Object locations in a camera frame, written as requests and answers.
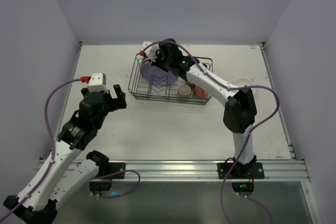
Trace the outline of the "purple plate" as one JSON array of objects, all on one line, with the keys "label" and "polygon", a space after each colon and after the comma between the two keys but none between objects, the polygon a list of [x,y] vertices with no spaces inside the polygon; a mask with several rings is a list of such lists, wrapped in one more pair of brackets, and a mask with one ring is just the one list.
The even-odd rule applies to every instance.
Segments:
[{"label": "purple plate", "polygon": [[149,62],[140,67],[140,75],[147,82],[157,86],[173,85],[178,80],[178,76],[175,76],[171,71],[166,72],[156,66],[152,66]]}]

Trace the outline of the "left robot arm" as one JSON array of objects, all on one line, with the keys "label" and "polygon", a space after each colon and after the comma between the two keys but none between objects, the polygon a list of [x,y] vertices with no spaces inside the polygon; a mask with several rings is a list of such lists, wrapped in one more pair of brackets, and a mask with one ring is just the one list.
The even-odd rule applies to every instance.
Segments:
[{"label": "left robot arm", "polygon": [[87,155],[71,174],[64,173],[97,136],[108,113],[125,109],[125,93],[114,85],[116,98],[103,84],[81,90],[79,109],[66,122],[51,152],[28,185],[17,195],[7,196],[3,205],[25,223],[52,223],[62,203],[80,186],[98,174],[105,175],[109,159],[98,151]]}]

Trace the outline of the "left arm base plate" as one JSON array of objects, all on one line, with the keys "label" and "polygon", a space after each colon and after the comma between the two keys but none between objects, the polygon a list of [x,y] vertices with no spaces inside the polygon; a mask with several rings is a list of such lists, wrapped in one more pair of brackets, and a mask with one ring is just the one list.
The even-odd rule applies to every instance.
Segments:
[{"label": "left arm base plate", "polygon": [[98,174],[96,177],[105,176],[106,179],[124,179],[124,171],[126,164],[123,162],[107,162],[99,166]]}]

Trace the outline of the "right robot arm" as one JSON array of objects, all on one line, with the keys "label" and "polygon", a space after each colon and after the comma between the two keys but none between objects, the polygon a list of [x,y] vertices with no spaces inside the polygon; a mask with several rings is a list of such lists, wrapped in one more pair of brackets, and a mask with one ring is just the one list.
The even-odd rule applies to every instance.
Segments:
[{"label": "right robot arm", "polygon": [[224,125],[233,133],[237,162],[236,174],[247,173],[256,163],[253,146],[246,142],[251,136],[249,132],[257,114],[253,92],[250,88],[238,89],[209,71],[198,59],[191,55],[183,55],[181,48],[172,38],[154,45],[146,46],[144,53],[152,64],[166,72],[199,86],[224,107]]}]

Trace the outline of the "orange white bowl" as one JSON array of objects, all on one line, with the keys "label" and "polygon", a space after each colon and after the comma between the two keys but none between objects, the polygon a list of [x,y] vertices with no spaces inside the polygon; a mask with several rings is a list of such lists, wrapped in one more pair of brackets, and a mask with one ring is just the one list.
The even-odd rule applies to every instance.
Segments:
[{"label": "orange white bowl", "polygon": [[251,79],[248,79],[248,78],[239,78],[235,80],[234,85],[238,87],[250,87],[250,86],[254,86],[255,83]]}]

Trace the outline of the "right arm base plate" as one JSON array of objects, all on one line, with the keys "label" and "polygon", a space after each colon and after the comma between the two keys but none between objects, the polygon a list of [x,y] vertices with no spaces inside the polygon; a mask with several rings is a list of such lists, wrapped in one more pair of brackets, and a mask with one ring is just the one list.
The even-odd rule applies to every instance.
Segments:
[{"label": "right arm base plate", "polygon": [[[228,158],[223,162],[217,163],[217,173],[219,179],[224,179],[232,167],[234,160]],[[237,163],[233,170],[227,176],[227,179],[264,179],[264,168],[262,163],[252,160],[247,165]]]}]

